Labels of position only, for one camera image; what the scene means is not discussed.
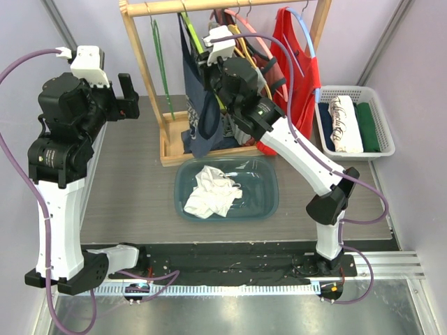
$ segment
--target blue bin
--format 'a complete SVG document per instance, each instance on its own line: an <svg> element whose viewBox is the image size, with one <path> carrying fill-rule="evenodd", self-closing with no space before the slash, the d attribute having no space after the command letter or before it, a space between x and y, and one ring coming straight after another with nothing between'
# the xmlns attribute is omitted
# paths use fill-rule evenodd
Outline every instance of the blue bin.
<svg viewBox="0 0 447 335"><path fill-rule="evenodd" d="M242 199L235 199L224 218L217 214L198 218L183 208L193 188L196 175L204 165L222 170L227 177L241 185ZM278 208L278 182L272 165L260 157L202 158L183 163L175 177L174 203L177 213L193 221L234 221L268 218Z"/></svg>

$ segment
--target green towel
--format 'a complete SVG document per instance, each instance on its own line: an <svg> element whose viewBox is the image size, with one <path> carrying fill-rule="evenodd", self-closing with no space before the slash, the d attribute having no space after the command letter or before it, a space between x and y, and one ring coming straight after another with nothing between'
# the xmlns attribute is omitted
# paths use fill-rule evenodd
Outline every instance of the green towel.
<svg viewBox="0 0 447 335"><path fill-rule="evenodd" d="M377 140L376 124L372 118L371 108L368 103L359 103L354 106L358 129L363 143L364 152L380 152L379 141Z"/></svg>

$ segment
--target green strap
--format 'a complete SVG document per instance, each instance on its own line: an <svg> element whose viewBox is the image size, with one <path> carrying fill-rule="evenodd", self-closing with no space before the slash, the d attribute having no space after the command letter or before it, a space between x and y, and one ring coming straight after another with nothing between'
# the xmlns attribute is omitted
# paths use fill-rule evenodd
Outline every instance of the green strap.
<svg viewBox="0 0 447 335"><path fill-rule="evenodd" d="M175 120L173 104L170 102L168 81L166 80L165 63L163 61L163 52L161 51L159 26L156 23L156 20L151 21L151 26L152 26L152 36L154 37L156 58L157 58L157 61L159 62L161 80L163 82L163 88L165 90L166 101L168 102L168 105L169 105L170 114L172 115L173 120Z"/></svg>

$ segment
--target folded towel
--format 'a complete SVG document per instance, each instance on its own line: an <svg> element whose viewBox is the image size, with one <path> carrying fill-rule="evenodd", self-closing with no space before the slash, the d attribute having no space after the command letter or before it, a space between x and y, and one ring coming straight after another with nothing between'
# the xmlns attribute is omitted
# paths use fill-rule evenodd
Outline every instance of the folded towel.
<svg viewBox="0 0 447 335"><path fill-rule="evenodd" d="M329 104L319 103L318 110L320 112L321 127L323 128L326 147L331 151L335 151L334 142L330 138L332 135L332 117L329 114Z"/></svg>
<svg viewBox="0 0 447 335"><path fill-rule="evenodd" d="M350 96L336 96L330 101L332 116L331 139L336 152L358 154L363 152L362 138L358 130L356 112Z"/></svg>
<svg viewBox="0 0 447 335"><path fill-rule="evenodd" d="M356 116L365 152L381 152L376 134L376 124L372 118L369 104L359 103L356 108Z"/></svg>

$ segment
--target gray tabletop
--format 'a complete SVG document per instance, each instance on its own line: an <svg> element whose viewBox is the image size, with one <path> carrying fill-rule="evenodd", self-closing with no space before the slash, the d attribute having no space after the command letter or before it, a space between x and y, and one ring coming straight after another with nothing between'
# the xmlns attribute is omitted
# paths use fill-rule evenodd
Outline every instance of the gray tabletop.
<svg viewBox="0 0 447 335"><path fill-rule="evenodd" d="M277 173L279 207L263 221L192 222L174 209L178 167L160 163L159 128L146 98L140 99L139 120L110 122L91 188L81 231L82 243L205 241L314 241L315 223L305 211L314 192L283 158L268 158ZM366 162L354 166L360 178L374 183ZM382 212L373 193L357 186L346 217L367 220ZM346 225L345 239L390 239L385 221L376 225Z"/></svg>

